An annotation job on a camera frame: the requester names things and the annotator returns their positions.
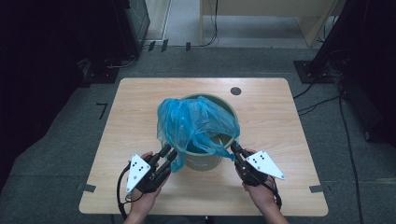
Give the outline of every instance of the human hand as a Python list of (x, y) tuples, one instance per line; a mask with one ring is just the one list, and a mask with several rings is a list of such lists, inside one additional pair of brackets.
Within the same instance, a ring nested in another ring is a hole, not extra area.
[[(148, 156), (153, 156), (153, 152), (147, 152), (141, 156), (142, 159), (145, 159)], [(160, 194), (163, 185), (165, 184), (166, 178), (163, 183), (157, 188), (155, 192), (142, 194), (142, 192), (138, 189), (134, 189), (131, 195), (131, 211), (128, 214), (128, 217), (125, 220), (125, 224), (140, 224), (143, 223), (146, 215), (149, 213), (151, 208), (154, 206), (155, 200), (157, 196)]]
[[(246, 151), (256, 153), (253, 149), (246, 149)], [(272, 189), (275, 187), (275, 180), (270, 175), (268, 175), (264, 183)], [(242, 186), (245, 191), (249, 193), (251, 200), (259, 208), (260, 212), (262, 212), (266, 223), (288, 223), (282, 213), (280, 213), (274, 198), (274, 193), (271, 190), (263, 185), (253, 187), (242, 183)]]

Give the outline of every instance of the green bucket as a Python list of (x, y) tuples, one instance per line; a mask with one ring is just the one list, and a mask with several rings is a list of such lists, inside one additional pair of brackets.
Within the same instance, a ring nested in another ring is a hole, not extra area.
[[(236, 113), (233, 110), (233, 108), (231, 107), (231, 105), (228, 104), (225, 100), (219, 98), (218, 96), (215, 96), (212, 94), (206, 94), (206, 93), (196, 93), (196, 94), (185, 96), (182, 99), (196, 99), (199, 96), (203, 96), (206, 99), (210, 100), (211, 102), (215, 103), (216, 105), (221, 106), (226, 111), (228, 111), (231, 115), (233, 115), (233, 117), (235, 117), (236, 121), (238, 121), (238, 117), (236, 116)], [(227, 149), (235, 141), (235, 138), (233, 138), (229, 135), (220, 133), (220, 134), (214, 136), (212, 138), (212, 141), (214, 143), (224, 146), (224, 148)], [(189, 168), (191, 168), (192, 170), (195, 170), (195, 171), (212, 170), (216, 166), (218, 166), (221, 162), (222, 157), (207, 153), (206, 151), (203, 151), (202, 149), (197, 148), (193, 143), (189, 143), (187, 145), (186, 151), (187, 152), (186, 152), (185, 164)]]

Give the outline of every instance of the blue plastic bag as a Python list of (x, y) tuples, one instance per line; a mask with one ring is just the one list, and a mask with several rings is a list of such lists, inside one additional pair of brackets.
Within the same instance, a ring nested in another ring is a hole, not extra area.
[(203, 96), (197, 99), (165, 99), (158, 107), (157, 138), (162, 145), (169, 144), (177, 151), (172, 172), (183, 167), (189, 144), (233, 160), (234, 154), (211, 140), (219, 133), (236, 138), (240, 133), (239, 124), (227, 110)]

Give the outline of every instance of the black cable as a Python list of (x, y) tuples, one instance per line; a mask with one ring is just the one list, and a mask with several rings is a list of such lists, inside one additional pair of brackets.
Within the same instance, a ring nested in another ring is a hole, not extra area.
[(125, 209), (124, 209), (124, 205), (126, 203), (122, 203), (120, 200), (120, 185), (121, 185), (121, 180), (122, 180), (123, 176), (130, 169), (130, 166), (131, 166), (131, 162), (129, 161), (128, 165), (122, 170), (120, 177), (119, 177), (119, 181), (117, 182), (117, 205), (119, 206), (120, 213), (122, 214), (122, 217), (124, 219), (126, 219), (126, 217), (127, 217)]
[(127, 67), (127, 66), (129, 66), (129, 65), (131, 65), (132, 63), (134, 63), (134, 61), (136, 61), (136, 56), (134, 56), (134, 59), (131, 61), (131, 62), (129, 62), (129, 63), (127, 63), (127, 64), (123, 64), (123, 65), (110, 65), (110, 66), (108, 66), (107, 68), (124, 68), (124, 67)]
[(139, 196), (137, 199), (131, 200), (131, 201), (129, 201), (128, 203), (134, 203), (134, 202), (139, 201), (139, 200), (143, 197), (143, 194), (145, 194), (145, 193), (142, 192), (142, 194), (140, 194), (140, 196)]
[[(331, 29), (334, 27), (335, 21), (336, 21), (337, 18), (338, 18), (338, 16), (332, 17)], [(320, 42), (320, 43), (324, 43), (326, 41), (326, 38), (327, 38), (327, 36), (326, 36), (326, 25), (324, 25), (323, 26), (323, 39), (320, 36), (318, 36), (318, 40), (317, 41)]]
[(299, 94), (293, 96), (293, 100), (295, 100), (295, 99), (299, 98), (300, 96), (306, 94), (306, 93), (311, 89), (311, 87), (312, 87), (314, 84), (316, 84), (319, 80), (321, 80), (322, 78), (325, 78), (325, 77), (341, 78), (341, 77), (335, 77), (335, 76), (320, 76), (320, 77), (315, 77), (315, 79), (309, 84), (309, 86), (308, 86), (304, 91), (302, 91), (302, 92), (300, 92)]
[(344, 127), (346, 129), (346, 140), (347, 140), (347, 148), (348, 148), (348, 151), (349, 151), (350, 163), (352, 164), (353, 175), (355, 177), (356, 197), (357, 197), (358, 209), (359, 209), (359, 219), (360, 219), (361, 224), (363, 224), (363, 215), (362, 215), (362, 212), (361, 212), (361, 190), (360, 190), (360, 187), (359, 187), (358, 173), (356, 171), (356, 166), (355, 166), (355, 162), (354, 162), (354, 159), (353, 159), (352, 145), (350, 143), (350, 136), (349, 136), (349, 129), (347, 127), (347, 121), (346, 121), (345, 116), (344, 116), (344, 109), (343, 109), (343, 104), (342, 104), (342, 94), (340, 94), (340, 96), (339, 96), (339, 105), (340, 105), (341, 117), (343, 119)]
[(247, 172), (250, 174), (250, 176), (252, 176), (254, 179), (256, 179), (257, 182), (259, 182), (260, 184), (265, 186), (267, 189), (271, 190), (271, 192), (273, 192), (273, 194), (275, 196), (276, 205), (280, 210), (280, 208), (282, 207), (282, 198), (280, 197), (279, 192), (277, 190), (277, 185), (276, 185), (275, 179), (271, 175), (268, 175), (272, 178), (272, 181), (271, 180), (270, 181), (273, 183), (273, 186), (274, 186), (274, 188), (271, 188), (270, 186), (265, 184), (266, 180), (260, 181), (260, 179), (257, 176), (255, 176), (253, 173), (251, 173), (250, 171), (247, 171)]
[(317, 105), (321, 105), (321, 104), (324, 104), (324, 103), (326, 103), (326, 102), (330, 102), (330, 101), (332, 101), (332, 100), (335, 100), (335, 99), (337, 99), (339, 96), (340, 96), (340, 95), (336, 95), (336, 96), (334, 96), (334, 97), (332, 97), (332, 98), (329, 98), (329, 99), (327, 99), (327, 100), (323, 100), (323, 101), (321, 101), (321, 102), (319, 102), (319, 103), (317, 103), (317, 104), (311, 105), (311, 106), (306, 107), (306, 108), (304, 108), (304, 109), (300, 109), (300, 110), (297, 111), (297, 113), (300, 113), (300, 112), (302, 112), (302, 111), (304, 111), (304, 110), (307, 110), (307, 111), (305, 111), (303, 114), (299, 114), (298, 116), (306, 115), (307, 113), (312, 112), (313, 110), (315, 110), (315, 108), (317, 107)]
[(212, 20), (212, 24), (215, 28), (215, 33), (212, 36), (212, 39), (209, 41), (209, 43), (205, 45), (201, 45), (200, 47), (207, 47), (215, 42), (216, 39), (218, 38), (218, 10), (219, 10), (219, 0), (216, 0), (216, 7), (215, 7), (215, 20), (213, 21), (212, 16), (210, 16), (210, 19)]

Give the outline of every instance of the wooden table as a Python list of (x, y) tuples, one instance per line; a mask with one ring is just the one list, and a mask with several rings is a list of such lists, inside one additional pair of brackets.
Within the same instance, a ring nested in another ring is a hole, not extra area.
[[(232, 95), (233, 87), (241, 89)], [(312, 193), (318, 175), (290, 88), (283, 78), (125, 78), (121, 81), (97, 150), (79, 210), (86, 214), (118, 214), (116, 186), (134, 153), (158, 152), (157, 108), (165, 98), (211, 93), (235, 110), (242, 147), (268, 152), (286, 180), (277, 180), (285, 216), (325, 216), (323, 192)], [(125, 195), (126, 176), (121, 187)], [(223, 159), (208, 172), (184, 166), (170, 175), (150, 212), (156, 215), (258, 216), (244, 192), (233, 162)]]
[[(224, 0), (219, 16), (296, 17), (306, 45), (313, 47), (330, 16), (338, 16), (346, 0)], [(200, 40), (204, 44), (204, 16), (214, 16), (217, 0), (201, 0)]]

